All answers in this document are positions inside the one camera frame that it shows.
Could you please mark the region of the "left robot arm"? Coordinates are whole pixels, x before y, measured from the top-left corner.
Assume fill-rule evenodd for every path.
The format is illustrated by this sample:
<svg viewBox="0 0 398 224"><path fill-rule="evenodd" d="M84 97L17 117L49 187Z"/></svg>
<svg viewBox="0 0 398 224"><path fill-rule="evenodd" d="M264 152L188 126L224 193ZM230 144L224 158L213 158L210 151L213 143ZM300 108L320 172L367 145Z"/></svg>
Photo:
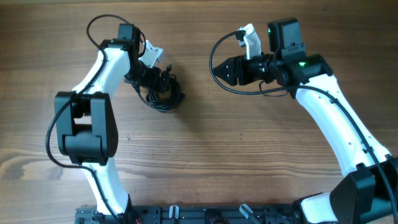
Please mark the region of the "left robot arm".
<svg viewBox="0 0 398 224"><path fill-rule="evenodd" d="M119 136L111 99L121 82L136 93L146 88L140 99L160 112L176 108L185 95L171 66L155 66L163 49L152 46L133 24L120 24L118 36L97 48L96 62L82 82L55 96L49 128L57 130L58 149L71 161L67 167L86 175L97 201L95 220L125 222L133 214L114 160Z"/></svg>

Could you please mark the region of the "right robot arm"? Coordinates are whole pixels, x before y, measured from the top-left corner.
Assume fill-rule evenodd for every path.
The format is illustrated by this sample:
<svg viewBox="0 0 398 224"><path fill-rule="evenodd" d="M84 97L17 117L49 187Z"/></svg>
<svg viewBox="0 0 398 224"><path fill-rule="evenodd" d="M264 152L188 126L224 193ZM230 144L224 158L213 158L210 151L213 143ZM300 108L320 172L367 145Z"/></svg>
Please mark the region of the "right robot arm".
<svg viewBox="0 0 398 224"><path fill-rule="evenodd" d="M269 54L262 52L252 24L234 31L245 54L211 66L211 76L231 93L236 85L277 82L277 88L258 93L290 95L307 110L332 148L343 180L329 193L266 205L261 215L246 204L240 206L240 213L252 223L369 223L396 217L397 158L354 112L326 60L306 54L296 18L269 22L267 33Z"/></svg>

